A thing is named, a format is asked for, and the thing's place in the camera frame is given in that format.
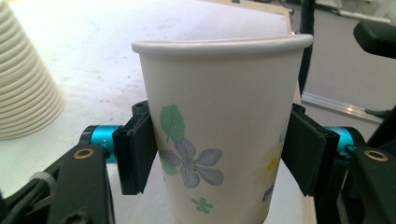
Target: stacked paper cup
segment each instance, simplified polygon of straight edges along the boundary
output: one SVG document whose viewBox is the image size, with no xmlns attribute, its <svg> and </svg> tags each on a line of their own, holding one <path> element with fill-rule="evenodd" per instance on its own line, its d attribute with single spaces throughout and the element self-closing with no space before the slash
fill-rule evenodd
<svg viewBox="0 0 396 224">
<path fill-rule="evenodd" d="M 48 70 L 4 0 L 0 0 L 0 139 L 51 123 L 64 102 Z"/>
</svg>

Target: white paper cup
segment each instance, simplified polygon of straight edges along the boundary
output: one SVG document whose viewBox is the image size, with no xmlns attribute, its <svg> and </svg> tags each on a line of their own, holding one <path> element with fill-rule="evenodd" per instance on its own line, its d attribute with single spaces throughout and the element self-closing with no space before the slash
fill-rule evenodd
<svg viewBox="0 0 396 224">
<path fill-rule="evenodd" d="M 133 43 L 181 223 L 264 222 L 311 44 L 311 35 Z"/>
<path fill-rule="evenodd" d="M 64 101 L 7 3 L 0 0 L 0 139 L 36 132 Z"/>
</svg>

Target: white table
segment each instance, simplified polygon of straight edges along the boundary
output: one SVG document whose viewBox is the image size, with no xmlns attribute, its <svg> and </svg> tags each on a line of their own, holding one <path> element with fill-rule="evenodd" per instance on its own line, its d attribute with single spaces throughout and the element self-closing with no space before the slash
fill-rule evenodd
<svg viewBox="0 0 396 224">
<path fill-rule="evenodd" d="M 131 106 L 147 99 L 134 40 L 283 35 L 289 27 L 283 16 L 197 1 L 18 0 L 10 6 L 58 84 L 65 108 L 43 130 L 0 142 L 5 197 L 73 147 L 87 126 L 125 124 Z M 176 223 L 158 158 L 143 195 L 121 195 L 117 166 L 107 168 L 117 223 Z M 282 163 L 265 223 L 315 222 L 312 200 Z"/>
</svg>

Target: yellow flower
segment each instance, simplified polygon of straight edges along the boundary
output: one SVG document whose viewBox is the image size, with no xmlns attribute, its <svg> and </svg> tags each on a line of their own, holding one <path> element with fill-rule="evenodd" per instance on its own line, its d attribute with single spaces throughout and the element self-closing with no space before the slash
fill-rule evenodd
<svg viewBox="0 0 396 224">
<path fill-rule="evenodd" d="M 276 174 L 277 166 L 279 165 L 280 155 L 282 152 L 283 142 L 271 147 L 265 154 L 265 166 L 259 167 L 253 171 L 253 176 L 256 178 L 253 181 L 254 185 L 262 188 L 268 187 L 268 181 Z"/>
</svg>

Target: gray floor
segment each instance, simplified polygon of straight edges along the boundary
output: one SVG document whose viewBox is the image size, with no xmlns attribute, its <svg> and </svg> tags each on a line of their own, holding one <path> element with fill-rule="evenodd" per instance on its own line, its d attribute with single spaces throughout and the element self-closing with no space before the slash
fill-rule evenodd
<svg viewBox="0 0 396 224">
<path fill-rule="evenodd" d="M 299 30 L 300 6 L 282 2 L 295 9 L 292 29 Z M 343 1 L 346 10 L 375 13 L 378 3 L 360 0 Z M 353 36 L 359 20 L 341 17 L 330 8 L 315 11 L 314 50 L 304 92 L 339 103 L 362 108 L 385 110 L 396 104 L 396 62 L 366 53 Z M 377 122 L 334 112 L 318 105 L 304 103 L 306 114 L 323 126 L 351 126 L 368 139 Z"/>
</svg>

